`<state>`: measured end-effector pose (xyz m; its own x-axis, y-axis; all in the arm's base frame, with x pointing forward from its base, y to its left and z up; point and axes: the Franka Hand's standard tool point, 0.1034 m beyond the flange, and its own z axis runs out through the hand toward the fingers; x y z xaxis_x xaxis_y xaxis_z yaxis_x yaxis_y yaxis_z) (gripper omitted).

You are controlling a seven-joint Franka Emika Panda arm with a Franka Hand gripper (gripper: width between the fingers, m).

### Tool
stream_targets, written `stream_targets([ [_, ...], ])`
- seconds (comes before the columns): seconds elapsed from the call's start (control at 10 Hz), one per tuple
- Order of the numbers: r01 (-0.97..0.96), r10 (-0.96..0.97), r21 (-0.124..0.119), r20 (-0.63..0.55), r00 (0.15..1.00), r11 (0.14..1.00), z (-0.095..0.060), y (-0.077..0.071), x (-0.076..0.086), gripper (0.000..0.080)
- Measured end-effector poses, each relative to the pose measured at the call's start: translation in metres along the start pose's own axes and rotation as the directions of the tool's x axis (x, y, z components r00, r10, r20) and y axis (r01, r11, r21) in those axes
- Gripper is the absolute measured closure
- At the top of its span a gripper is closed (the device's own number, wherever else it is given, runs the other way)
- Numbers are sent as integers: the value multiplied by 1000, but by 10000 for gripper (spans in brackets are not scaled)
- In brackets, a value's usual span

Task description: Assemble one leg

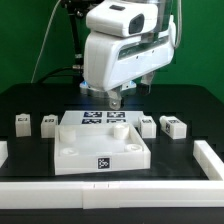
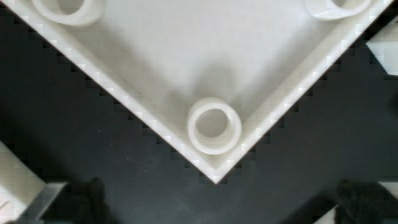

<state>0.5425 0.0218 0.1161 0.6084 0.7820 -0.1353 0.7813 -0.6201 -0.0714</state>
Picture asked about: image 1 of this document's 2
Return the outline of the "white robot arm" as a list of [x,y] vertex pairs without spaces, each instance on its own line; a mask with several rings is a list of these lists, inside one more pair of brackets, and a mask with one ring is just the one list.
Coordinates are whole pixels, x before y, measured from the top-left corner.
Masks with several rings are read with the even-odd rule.
[[182,0],[61,0],[90,29],[75,48],[88,92],[122,104],[122,86],[139,78],[150,91],[154,72],[168,65],[182,37]]

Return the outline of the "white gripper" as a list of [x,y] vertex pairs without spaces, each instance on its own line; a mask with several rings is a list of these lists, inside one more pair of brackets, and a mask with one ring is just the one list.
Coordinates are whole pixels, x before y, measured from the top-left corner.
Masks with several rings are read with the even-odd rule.
[[148,95],[155,71],[172,61],[176,25],[170,16],[168,29],[156,41],[146,42],[142,35],[119,38],[91,32],[84,53],[84,80],[93,88],[108,91],[109,106],[121,107],[120,89],[128,81],[141,78],[139,91]]

